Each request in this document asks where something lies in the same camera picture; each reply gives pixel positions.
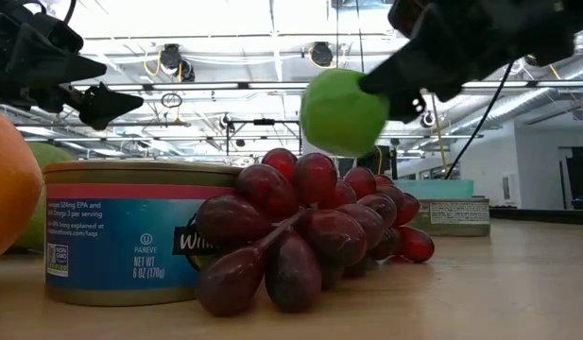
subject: table surface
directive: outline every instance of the table surface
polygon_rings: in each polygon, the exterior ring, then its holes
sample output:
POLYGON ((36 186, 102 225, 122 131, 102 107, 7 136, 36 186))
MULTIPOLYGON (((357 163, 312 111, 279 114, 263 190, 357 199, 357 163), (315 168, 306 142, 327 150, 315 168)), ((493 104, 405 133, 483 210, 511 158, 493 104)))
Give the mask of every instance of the table surface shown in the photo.
POLYGON ((0 261, 0 340, 583 339, 583 226, 493 221, 437 238, 428 264, 392 263, 323 293, 308 314, 214 318, 196 301, 96 308, 43 296, 40 259, 0 261))

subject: ceiling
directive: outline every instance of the ceiling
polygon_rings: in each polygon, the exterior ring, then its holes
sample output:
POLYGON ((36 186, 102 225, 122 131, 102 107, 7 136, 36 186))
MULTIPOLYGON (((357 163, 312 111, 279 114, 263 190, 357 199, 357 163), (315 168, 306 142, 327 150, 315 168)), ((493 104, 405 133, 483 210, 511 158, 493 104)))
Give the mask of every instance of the ceiling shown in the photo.
MULTIPOLYGON (((42 2, 59 18, 69 6, 69 0, 42 2)), ((202 83, 307 82, 324 70, 310 59, 315 42, 325 42, 332 51, 339 51, 339 67, 368 72, 407 42, 387 21, 390 1, 360 0, 360 16, 355 1, 339 2, 340 10, 331 0, 77 0, 70 26, 85 39, 81 54, 107 64, 108 72, 76 85, 100 81, 108 85, 176 83, 175 76, 158 68, 159 51, 166 43, 180 45, 182 56, 195 70, 196 82, 202 83)), ((579 39, 578 48, 583 53, 583 35, 579 39)), ((557 68, 570 61, 559 63, 557 68)), ((522 66, 511 79, 551 75, 549 69, 522 66)), ((500 70, 489 79, 499 80, 502 73, 500 70)), ((53 115, 9 109, 7 114, 22 125, 20 130, 28 139, 77 138, 61 145, 84 158, 171 158, 241 165, 249 162, 247 157, 263 155, 273 147, 300 153, 296 123, 238 124, 230 134, 244 145, 232 141, 231 157, 226 157, 226 129, 220 123, 225 116, 233 121, 297 121, 301 90, 174 91, 182 103, 166 108, 162 97, 171 93, 134 93, 143 96, 146 103, 101 132, 83 127, 72 110, 53 115), (162 139, 148 140, 152 137, 162 139), (87 138, 109 140, 83 140, 87 138), (138 143, 129 138, 146 140, 138 143)), ((462 106, 467 109, 477 101, 484 105, 490 99, 489 93, 475 94, 460 95, 446 103, 432 102, 429 95, 425 99, 430 109, 436 104, 442 126, 451 129, 474 112, 463 114, 462 106)), ((424 129, 419 122, 388 122, 380 143, 388 144, 389 136, 430 134, 433 130, 424 129)), ((403 141, 403 146, 411 148, 413 141, 403 141)))

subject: green apple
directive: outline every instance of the green apple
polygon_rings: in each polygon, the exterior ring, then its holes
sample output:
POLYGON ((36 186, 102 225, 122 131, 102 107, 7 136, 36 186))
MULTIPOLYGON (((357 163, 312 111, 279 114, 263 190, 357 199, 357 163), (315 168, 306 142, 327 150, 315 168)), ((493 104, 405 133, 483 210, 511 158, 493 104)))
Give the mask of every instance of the green apple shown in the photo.
MULTIPOLYGON (((66 150, 50 144, 28 143, 39 166, 43 169, 46 165, 55 162, 72 161, 75 158, 66 150)), ((35 212, 28 221, 25 233, 18 238, 13 248, 31 249, 43 251, 44 225, 45 224, 45 189, 35 207, 35 212)))
POLYGON ((386 124, 388 102, 364 93, 364 74, 330 69, 316 76, 301 99, 300 124, 312 145, 339 156, 369 152, 386 124))

